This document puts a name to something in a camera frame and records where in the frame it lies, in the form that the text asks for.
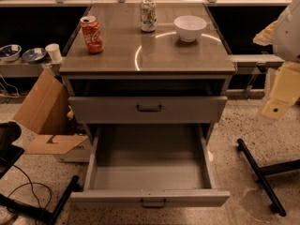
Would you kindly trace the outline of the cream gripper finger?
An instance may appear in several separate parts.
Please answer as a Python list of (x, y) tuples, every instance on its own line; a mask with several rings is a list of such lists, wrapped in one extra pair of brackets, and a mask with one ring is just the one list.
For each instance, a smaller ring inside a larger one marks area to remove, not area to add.
[(284, 62), (276, 71), (268, 99), (262, 108), (262, 115), (278, 120), (300, 98), (300, 63)]

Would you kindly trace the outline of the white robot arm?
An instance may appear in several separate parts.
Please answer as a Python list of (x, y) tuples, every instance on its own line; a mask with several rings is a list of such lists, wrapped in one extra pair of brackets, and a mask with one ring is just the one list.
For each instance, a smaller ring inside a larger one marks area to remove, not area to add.
[(284, 60), (262, 107), (264, 117), (278, 120), (300, 98), (300, 0), (292, 0), (253, 42), (271, 45), (273, 54)]

